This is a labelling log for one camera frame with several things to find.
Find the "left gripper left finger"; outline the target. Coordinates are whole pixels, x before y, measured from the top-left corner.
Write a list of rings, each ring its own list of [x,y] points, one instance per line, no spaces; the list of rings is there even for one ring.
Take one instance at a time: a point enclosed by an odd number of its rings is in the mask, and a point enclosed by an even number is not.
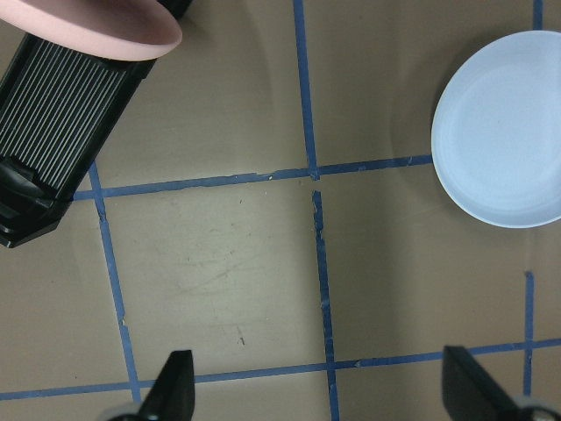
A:
[[[146,399],[140,420],[192,419],[195,412],[195,374],[190,350],[173,351],[167,358]]]

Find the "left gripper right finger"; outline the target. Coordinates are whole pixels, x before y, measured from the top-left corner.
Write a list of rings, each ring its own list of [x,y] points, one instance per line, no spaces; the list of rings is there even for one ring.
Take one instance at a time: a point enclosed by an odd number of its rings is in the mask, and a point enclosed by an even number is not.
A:
[[[519,420],[521,408],[462,346],[445,346],[442,401],[451,420]]]

